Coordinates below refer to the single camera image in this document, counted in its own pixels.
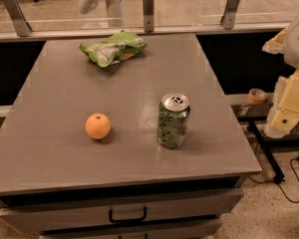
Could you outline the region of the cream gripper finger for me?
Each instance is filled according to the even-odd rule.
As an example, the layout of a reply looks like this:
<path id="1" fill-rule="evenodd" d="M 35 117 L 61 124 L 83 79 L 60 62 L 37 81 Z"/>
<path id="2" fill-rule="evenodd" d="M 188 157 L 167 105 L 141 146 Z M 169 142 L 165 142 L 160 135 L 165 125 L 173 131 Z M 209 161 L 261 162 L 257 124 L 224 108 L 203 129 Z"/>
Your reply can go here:
<path id="1" fill-rule="evenodd" d="M 287 29 L 281 30 L 277 35 L 263 45 L 262 51 L 273 55 L 283 54 L 286 33 Z"/>
<path id="2" fill-rule="evenodd" d="M 299 114 L 290 111 L 274 111 L 268 114 L 264 132 L 271 138 L 282 138 L 298 124 Z"/>

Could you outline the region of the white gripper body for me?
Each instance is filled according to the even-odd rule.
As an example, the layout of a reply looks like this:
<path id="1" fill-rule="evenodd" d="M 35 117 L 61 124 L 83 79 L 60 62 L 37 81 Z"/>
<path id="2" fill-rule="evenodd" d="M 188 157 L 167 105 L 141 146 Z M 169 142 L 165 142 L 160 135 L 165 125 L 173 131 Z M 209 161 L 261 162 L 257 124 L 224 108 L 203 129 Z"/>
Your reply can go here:
<path id="1" fill-rule="evenodd" d="M 277 113 L 282 117 L 299 118 L 299 70 L 289 78 L 278 79 L 280 88 Z"/>

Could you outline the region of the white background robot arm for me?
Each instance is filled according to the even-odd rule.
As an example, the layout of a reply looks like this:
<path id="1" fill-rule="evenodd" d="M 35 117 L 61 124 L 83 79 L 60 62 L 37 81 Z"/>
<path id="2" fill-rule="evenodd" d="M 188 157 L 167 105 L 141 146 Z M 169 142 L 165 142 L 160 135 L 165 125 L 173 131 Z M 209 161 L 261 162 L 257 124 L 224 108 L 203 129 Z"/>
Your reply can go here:
<path id="1" fill-rule="evenodd" d="M 82 15 L 104 10 L 107 25 L 110 28 L 119 28 L 126 25 L 124 0 L 80 0 L 79 13 Z"/>

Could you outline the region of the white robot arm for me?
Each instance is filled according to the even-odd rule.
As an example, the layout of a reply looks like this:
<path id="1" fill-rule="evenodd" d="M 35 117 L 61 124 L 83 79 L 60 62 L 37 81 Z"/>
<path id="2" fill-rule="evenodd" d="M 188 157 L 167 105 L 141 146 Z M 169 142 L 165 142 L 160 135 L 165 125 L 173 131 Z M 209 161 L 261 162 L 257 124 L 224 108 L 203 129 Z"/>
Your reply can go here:
<path id="1" fill-rule="evenodd" d="M 295 69 L 290 77 L 278 78 L 264 128 L 267 136 L 282 138 L 299 122 L 299 13 L 288 27 L 267 41 L 262 50 L 282 54 L 284 62 Z"/>

